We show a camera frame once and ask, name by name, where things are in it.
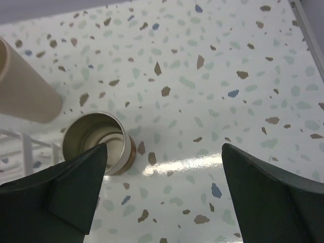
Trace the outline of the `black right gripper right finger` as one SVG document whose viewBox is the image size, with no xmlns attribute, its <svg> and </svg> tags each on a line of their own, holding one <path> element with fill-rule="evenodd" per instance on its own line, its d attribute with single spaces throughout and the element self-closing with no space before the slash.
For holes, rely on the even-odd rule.
<svg viewBox="0 0 324 243">
<path fill-rule="evenodd" d="M 225 143 L 223 168 L 244 242 L 323 242 L 323 184 Z"/>
</svg>

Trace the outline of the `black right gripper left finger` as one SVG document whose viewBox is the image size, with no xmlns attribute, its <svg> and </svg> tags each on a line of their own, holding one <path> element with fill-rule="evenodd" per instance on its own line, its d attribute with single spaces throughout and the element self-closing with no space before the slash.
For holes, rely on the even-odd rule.
<svg viewBox="0 0 324 243">
<path fill-rule="evenodd" d="M 107 162 L 99 144 L 71 160 L 1 185 L 1 242 L 83 242 Z"/>
</svg>

